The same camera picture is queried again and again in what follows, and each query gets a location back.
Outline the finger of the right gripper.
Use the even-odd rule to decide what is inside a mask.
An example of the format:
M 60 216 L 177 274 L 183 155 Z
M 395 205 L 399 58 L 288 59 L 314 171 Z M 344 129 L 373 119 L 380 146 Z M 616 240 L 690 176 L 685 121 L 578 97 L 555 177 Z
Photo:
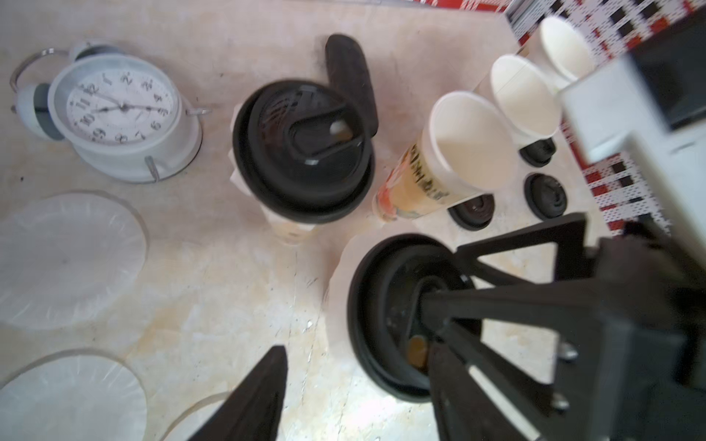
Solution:
M 573 279 L 438 291 L 420 297 L 418 315 L 422 325 L 442 339 L 450 325 L 459 325 L 466 338 L 479 339 L 483 321 L 492 320 L 552 330 L 570 342 L 600 342 L 601 288 L 597 279 Z
M 464 275 L 484 281 L 524 281 L 521 277 L 480 262 L 479 258 L 531 246 L 556 244 L 553 280 L 585 279 L 588 276 L 588 257 L 584 248 L 587 223 L 585 213 L 571 213 L 512 233 L 465 244 L 454 254 L 454 266 Z

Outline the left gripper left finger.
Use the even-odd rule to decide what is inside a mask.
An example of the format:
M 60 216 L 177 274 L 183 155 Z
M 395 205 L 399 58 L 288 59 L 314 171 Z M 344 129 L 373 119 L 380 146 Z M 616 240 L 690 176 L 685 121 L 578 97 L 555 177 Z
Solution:
M 191 437 L 193 440 L 277 439 L 287 386 L 288 358 L 274 345 Z

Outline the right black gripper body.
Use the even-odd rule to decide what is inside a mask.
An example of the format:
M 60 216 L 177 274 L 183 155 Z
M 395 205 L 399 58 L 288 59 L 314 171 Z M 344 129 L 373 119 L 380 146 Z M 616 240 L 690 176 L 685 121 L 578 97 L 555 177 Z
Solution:
M 704 439 L 705 269 L 654 222 L 630 222 L 589 281 L 598 353 L 557 439 Z

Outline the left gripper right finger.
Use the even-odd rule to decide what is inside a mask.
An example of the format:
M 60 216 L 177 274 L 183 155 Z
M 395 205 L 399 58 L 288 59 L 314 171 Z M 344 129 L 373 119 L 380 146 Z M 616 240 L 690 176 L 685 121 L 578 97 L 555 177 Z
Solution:
M 498 389 L 522 398 L 526 396 L 530 377 L 495 351 L 475 341 L 468 347 L 472 361 L 491 380 L 498 380 Z M 428 360 L 428 377 L 434 415 L 441 440 L 524 440 L 524 434 L 510 422 L 467 369 L 467 360 L 452 347 L 436 342 Z

